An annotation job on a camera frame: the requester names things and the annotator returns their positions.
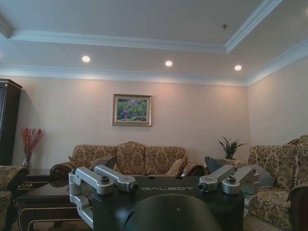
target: coffee table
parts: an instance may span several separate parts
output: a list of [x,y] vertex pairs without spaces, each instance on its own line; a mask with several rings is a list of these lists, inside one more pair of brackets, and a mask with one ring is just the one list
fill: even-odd
[[55,188],[47,184],[19,196],[17,204],[20,231],[33,230],[36,221],[82,220],[76,206],[69,201],[68,186]]

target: wooden cabinet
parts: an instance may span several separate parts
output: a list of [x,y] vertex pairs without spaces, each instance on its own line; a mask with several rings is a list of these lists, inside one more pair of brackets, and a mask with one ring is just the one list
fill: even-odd
[[22,86],[0,78],[0,165],[11,165]]

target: wall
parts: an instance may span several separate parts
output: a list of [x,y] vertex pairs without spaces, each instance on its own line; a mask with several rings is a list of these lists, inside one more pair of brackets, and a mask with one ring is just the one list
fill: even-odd
[[[68,161],[77,144],[178,145],[190,161],[205,155],[223,157],[223,135],[250,142],[247,90],[242,87],[60,80],[12,77],[23,86],[13,164],[23,160],[20,127],[46,130],[33,154],[32,167],[50,168]],[[111,126],[113,94],[144,94],[154,98],[152,127]],[[246,147],[236,158],[246,159]]]
[[248,87],[252,144],[284,144],[308,134],[308,58]]

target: potted plant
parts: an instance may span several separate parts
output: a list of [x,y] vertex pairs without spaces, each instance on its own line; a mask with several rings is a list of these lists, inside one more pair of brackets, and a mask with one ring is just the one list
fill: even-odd
[[226,154],[226,159],[233,159],[233,155],[236,153],[238,147],[245,145],[247,143],[238,143],[240,140],[239,138],[235,141],[231,142],[231,139],[227,139],[223,136],[224,143],[222,141],[219,141],[220,145],[222,146],[223,150]]

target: framed painting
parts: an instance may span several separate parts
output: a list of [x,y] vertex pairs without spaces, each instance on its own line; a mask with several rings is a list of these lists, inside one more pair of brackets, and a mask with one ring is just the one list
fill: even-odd
[[152,126],[152,97],[114,94],[112,125]]

